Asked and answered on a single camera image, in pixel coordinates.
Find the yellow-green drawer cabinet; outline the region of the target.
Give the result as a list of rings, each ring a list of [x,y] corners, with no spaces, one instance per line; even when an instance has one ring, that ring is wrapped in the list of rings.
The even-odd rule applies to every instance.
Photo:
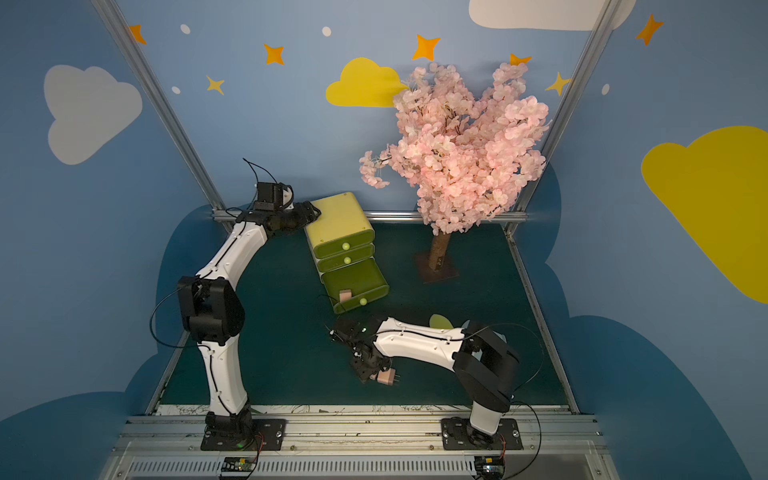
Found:
[[[345,192],[318,199],[312,203],[321,210],[320,217],[305,228],[313,261],[312,243],[373,230],[355,195]]]

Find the green drawer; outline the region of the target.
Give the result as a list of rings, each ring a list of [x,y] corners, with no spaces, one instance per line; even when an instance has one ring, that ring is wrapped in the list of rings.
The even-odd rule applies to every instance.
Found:
[[[339,254],[335,254],[326,258],[315,258],[315,266],[320,275],[325,273],[346,268],[356,263],[363,262],[369,258],[372,258],[375,254],[375,246],[373,244],[367,244],[358,248],[351,248],[344,250]]]
[[[390,291],[389,284],[373,258],[325,273],[321,276],[321,281],[330,298],[332,309],[337,315],[382,299]],[[341,302],[339,300],[341,290],[350,290],[352,298]]]
[[[312,243],[312,251],[316,259],[325,259],[365,247],[372,244],[374,239],[374,231],[366,230],[332,240],[317,240]]]

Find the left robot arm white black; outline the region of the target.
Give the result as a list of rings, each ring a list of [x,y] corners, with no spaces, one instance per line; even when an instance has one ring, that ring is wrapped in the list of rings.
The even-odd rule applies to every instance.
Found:
[[[250,417],[239,363],[239,335],[246,319],[236,293],[240,277],[272,235],[301,230],[320,216],[321,210],[309,201],[276,211],[247,210],[236,218],[209,263],[196,275],[179,280],[182,324],[197,344],[206,369],[209,427],[235,430]]]

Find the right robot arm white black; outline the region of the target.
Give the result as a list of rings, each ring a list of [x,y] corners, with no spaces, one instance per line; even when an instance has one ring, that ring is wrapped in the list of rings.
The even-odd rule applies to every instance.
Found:
[[[339,319],[331,338],[352,352],[358,379],[395,383],[395,358],[435,365],[452,372],[472,406],[469,432],[491,438],[514,399],[520,356],[490,327],[468,322],[463,328],[419,326],[387,317],[365,326]]]

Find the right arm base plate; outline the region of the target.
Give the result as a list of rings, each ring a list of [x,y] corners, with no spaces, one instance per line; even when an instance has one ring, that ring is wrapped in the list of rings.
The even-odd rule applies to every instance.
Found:
[[[458,450],[522,450],[523,442],[517,422],[502,419],[497,431],[491,435],[470,425],[468,418],[450,417],[440,420],[443,448]]]

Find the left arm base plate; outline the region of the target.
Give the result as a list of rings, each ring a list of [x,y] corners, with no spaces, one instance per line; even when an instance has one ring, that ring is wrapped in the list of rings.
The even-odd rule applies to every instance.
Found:
[[[205,421],[202,451],[280,451],[285,419],[213,416]]]

